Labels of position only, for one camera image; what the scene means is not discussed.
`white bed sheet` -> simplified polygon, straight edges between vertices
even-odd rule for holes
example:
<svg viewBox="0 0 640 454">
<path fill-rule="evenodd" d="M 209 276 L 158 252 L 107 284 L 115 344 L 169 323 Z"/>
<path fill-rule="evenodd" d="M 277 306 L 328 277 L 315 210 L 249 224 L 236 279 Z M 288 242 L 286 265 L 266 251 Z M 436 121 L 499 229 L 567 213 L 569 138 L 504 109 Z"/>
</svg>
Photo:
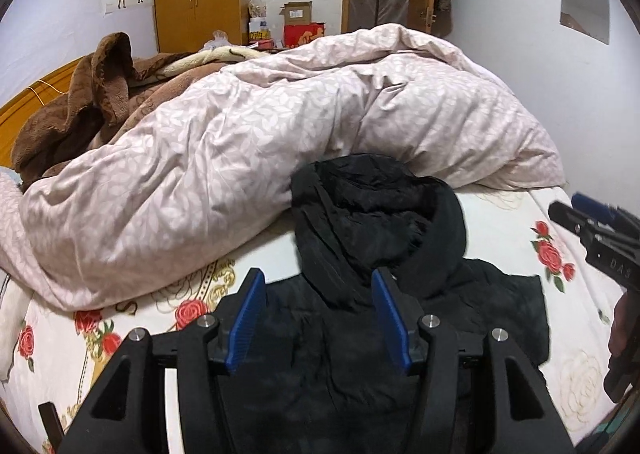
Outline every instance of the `white bed sheet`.
<svg viewBox="0 0 640 454">
<path fill-rule="evenodd" d="M 575 236 L 549 222 L 549 203 L 568 201 L 562 189 L 498 192 L 474 185 L 459 190 L 458 196 L 467 225 L 467 257 L 487 260 L 507 274 L 541 276 L 551 328 L 551 357 L 542 371 L 572 440 L 578 442 L 613 408 L 602 380 L 609 360 L 613 309 L 622 290 L 584 262 L 584 249 Z M 545 228 L 539 222 L 548 228 L 548 238 L 535 231 Z M 561 265 L 560 274 L 550 280 L 532 244 L 535 241 L 546 241 L 558 251 L 554 254 L 543 245 L 546 262 L 556 270 Z M 38 404 L 54 402 L 63 426 L 68 427 L 92 380 L 108 361 L 116 336 L 123 337 L 136 326 L 153 334 L 165 332 L 205 307 L 213 309 L 224 294 L 238 290 L 252 266 L 261 268 L 268 281 L 299 273 L 287 213 L 225 259 L 164 290 L 103 309 L 99 315 L 65 314 L 34 297 L 9 380 L 0 386 L 0 397 L 20 432 L 34 448 L 48 452 Z M 175 373 L 168 374 L 166 386 L 170 451 L 181 453 Z"/>
</svg>

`wooden headboard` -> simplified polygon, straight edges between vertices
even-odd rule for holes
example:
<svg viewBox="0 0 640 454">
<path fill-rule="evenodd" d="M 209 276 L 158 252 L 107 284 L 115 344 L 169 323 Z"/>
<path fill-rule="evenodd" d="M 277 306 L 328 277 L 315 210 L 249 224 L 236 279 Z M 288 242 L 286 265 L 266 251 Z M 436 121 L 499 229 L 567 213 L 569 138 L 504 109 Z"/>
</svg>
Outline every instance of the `wooden headboard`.
<svg viewBox="0 0 640 454">
<path fill-rule="evenodd" d="M 0 108 L 0 165 L 12 167 L 11 149 L 27 119 L 44 104 L 66 93 L 80 59 L 49 73 Z"/>
</svg>

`hand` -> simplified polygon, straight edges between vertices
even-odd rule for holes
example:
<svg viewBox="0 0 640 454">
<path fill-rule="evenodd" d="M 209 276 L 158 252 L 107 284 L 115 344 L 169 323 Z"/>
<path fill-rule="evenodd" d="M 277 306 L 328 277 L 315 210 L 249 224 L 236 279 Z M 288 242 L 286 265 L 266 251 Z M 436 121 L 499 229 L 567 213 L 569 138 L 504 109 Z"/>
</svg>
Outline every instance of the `hand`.
<svg viewBox="0 0 640 454">
<path fill-rule="evenodd" d="M 627 301 L 628 293 L 625 293 L 616 304 L 616 309 L 613 312 L 613 326 L 609 338 L 609 351 L 613 357 L 619 357 L 626 348 L 628 338 L 625 329 Z"/>
</svg>

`bolt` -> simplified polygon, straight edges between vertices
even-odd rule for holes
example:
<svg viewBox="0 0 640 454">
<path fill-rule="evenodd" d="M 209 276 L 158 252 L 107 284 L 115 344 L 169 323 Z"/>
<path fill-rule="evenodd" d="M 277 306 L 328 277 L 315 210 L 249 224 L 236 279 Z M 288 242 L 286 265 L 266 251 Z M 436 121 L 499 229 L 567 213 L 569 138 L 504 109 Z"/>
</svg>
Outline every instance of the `bolt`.
<svg viewBox="0 0 640 454">
<path fill-rule="evenodd" d="M 425 315 L 422 317 L 422 324 L 427 328 L 437 328 L 440 325 L 440 319 L 435 315 Z"/>
<path fill-rule="evenodd" d="M 491 336 L 498 342 L 504 342 L 509 338 L 509 334 L 507 333 L 507 331 L 502 328 L 495 328 L 491 332 Z"/>
<path fill-rule="evenodd" d="M 146 331 L 144 328 L 133 328 L 129 332 L 129 340 L 133 340 L 134 342 L 140 342 L 146 335 Z"/>
<path fill-rule="evenodd" d="M 216 319 L 211 313 L 207 313 L 198 317 L 198 326 L 201 328 L 210 328 L 215 325 L 218 319 Z"/>
</svg>

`hanging clothes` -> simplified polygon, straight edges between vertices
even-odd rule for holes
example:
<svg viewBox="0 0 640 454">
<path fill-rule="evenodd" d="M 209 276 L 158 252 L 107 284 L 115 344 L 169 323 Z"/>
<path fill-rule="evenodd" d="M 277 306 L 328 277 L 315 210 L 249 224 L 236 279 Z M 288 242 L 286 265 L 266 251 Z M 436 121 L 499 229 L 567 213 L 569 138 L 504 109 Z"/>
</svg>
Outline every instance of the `hanging clothes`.
<svg viewBox="0 0 640 454">
<path fill-rule="evenodd" d="M 417 377 L 391 363 L 378 328 L 379 266 L 425 313 L 460 331 L 505 328 L 534 365 L 547 360 L 540 279 L 463 259 L 446 183 L 363 154 L 305 166 L 291 190 L 302 274 L 268 285 L 245 364 L 221 381 L 238 452 L 398 452 Z"/>
</svg>

